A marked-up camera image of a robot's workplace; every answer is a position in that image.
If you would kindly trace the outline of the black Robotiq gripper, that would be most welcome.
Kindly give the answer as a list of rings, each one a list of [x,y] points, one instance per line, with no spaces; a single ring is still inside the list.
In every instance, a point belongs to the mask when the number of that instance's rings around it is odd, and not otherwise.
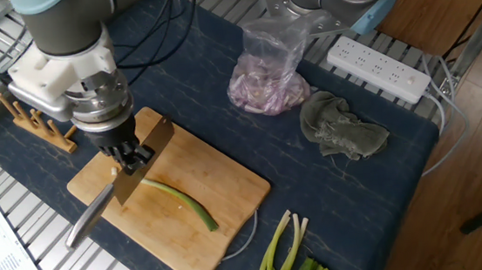
[[[86,136],[95,147],[106,156],[112,157],[132,175],[138,169],[147,166],[155,154],[153,148],[139,145],[135,136],[136,120],[129,116],[124,123],[105,132],[87,132]]]

